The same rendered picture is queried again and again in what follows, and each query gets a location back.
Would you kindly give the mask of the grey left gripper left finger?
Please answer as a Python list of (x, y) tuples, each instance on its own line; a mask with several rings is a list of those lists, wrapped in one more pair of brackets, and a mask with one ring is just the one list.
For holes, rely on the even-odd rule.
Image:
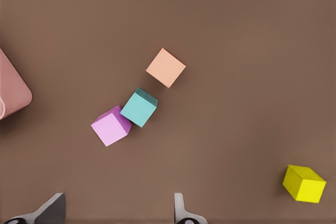
[(66, 194), (56, 193), (36, 211), (13, 217), (3, 224), (64, 224)]

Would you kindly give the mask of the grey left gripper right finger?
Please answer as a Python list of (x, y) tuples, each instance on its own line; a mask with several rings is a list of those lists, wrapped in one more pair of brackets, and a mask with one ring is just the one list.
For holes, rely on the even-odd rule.
[(207, 224), (207, 220), (185, 210), (182, 193), (174, 193), (174, 223), (175, 224)]

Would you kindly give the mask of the pink purple cube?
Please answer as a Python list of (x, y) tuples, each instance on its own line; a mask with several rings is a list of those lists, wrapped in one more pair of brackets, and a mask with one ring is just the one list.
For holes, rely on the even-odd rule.
[(91, 124), (91, 127), (105, 146), (109, 146), (122, 139), (127, 136), (130, 131), (132, 125), (130, 120), (124, 117), (120, 112), (121, 107), (117, 105), (100, 115)]

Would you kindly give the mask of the teal blue cube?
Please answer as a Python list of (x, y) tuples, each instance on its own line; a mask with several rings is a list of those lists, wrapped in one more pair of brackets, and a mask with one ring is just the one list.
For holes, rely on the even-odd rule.
[(139, 127), (143, 127), (157, 105), (158, 100), (155, 97), (138, 87), (120, 113)]

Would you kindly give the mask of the yellow cube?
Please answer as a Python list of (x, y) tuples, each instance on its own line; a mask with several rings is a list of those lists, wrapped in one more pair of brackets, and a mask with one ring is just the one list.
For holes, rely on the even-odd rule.
[(294, 200), (317, 204), (326, 183), (310, 167), (288, 165), (282, 185)]

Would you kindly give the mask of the pink tray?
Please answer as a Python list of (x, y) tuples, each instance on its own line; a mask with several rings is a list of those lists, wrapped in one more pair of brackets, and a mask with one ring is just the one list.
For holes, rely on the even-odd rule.
[(28, 106), (32, 93), (0, 48), (0, 120)]

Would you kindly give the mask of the orange cube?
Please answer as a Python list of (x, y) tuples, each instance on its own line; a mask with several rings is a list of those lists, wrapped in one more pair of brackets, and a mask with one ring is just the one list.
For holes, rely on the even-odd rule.
[(186, 65), (162, 48), (150, 63), (146, 72), (170, 88)]

